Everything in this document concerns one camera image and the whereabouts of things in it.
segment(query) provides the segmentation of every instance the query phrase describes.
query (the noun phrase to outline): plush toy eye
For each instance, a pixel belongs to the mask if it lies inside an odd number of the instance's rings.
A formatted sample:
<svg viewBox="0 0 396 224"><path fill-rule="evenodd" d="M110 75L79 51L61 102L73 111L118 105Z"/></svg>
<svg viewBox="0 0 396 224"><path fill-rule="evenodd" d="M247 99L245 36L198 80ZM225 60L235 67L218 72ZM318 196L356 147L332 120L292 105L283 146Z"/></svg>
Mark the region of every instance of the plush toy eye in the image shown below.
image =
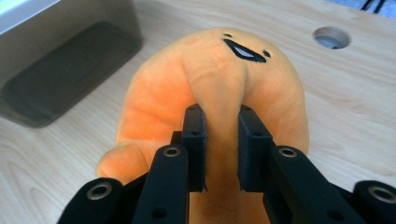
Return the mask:
<svg viewBox="0 0 396 224"><path fill-rule="evenodd" d="M263 50L262 53L264 53L264 55L265 55L266 57L271 58L271 54L268 53L268 51Z"/></svg>

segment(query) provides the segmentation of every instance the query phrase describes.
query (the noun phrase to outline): plush toy face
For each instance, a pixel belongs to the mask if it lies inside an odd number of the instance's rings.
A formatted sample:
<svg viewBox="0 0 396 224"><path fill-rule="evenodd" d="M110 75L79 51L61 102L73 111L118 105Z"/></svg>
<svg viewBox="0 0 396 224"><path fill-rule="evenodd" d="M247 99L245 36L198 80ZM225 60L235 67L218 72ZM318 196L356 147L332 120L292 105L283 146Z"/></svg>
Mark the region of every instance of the plush toy face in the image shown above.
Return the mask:
<svg viewBox="0 0 396 224"><path fill-rule="evenodd" d="M117 145L97 173L126 184L149 170L155 151L181 130L184 110L205 112L208 191L191 194L191 223L262 223L262 194L241 192L237 179L241 105L252 107L278 145L308 148L301 82L273 44L231 28L179 39L134 74L125 98Z"/></svg>

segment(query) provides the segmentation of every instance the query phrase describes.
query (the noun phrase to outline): wooden table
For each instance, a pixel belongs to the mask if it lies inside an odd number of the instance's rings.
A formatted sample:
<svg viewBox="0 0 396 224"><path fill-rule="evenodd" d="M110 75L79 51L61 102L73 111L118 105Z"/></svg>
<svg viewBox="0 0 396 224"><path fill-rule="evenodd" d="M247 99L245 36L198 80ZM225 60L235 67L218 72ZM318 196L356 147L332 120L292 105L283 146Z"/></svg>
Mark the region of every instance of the wooden table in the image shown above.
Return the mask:
<svg viewBox="0 0 396 224"><path fill-rule="evenodd" d="M331 182L348 190L364 179L396 186L396 21L320 0L134 4L145 43L132 60L46 128L0 119L0 223L55 223L112 148L139 64L214 26L253 32L290 58L306 93L309 158ZM318 45L313 33L323 26L346 31L350 45Z"/></svg>

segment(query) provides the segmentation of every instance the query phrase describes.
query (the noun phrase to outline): smiling mouth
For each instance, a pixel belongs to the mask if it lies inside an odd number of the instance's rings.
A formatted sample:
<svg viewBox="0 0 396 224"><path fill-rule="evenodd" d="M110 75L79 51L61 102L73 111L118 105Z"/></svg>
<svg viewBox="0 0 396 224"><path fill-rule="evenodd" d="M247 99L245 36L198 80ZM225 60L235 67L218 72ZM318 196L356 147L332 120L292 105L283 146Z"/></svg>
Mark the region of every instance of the smiling mouth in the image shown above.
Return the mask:
<svg viewBox="0 0 396 224"><path fill-rule="evenodd" d="M241 59L253 61L256 63L266 63L267 61L265 60L264 57L262 57L260 54L254 52L251 49L248 49L242 45L239 45L232 40L229 39L223 39L224 42L227 44L227 46L233 51L233 53L238 56Z"/></svg>

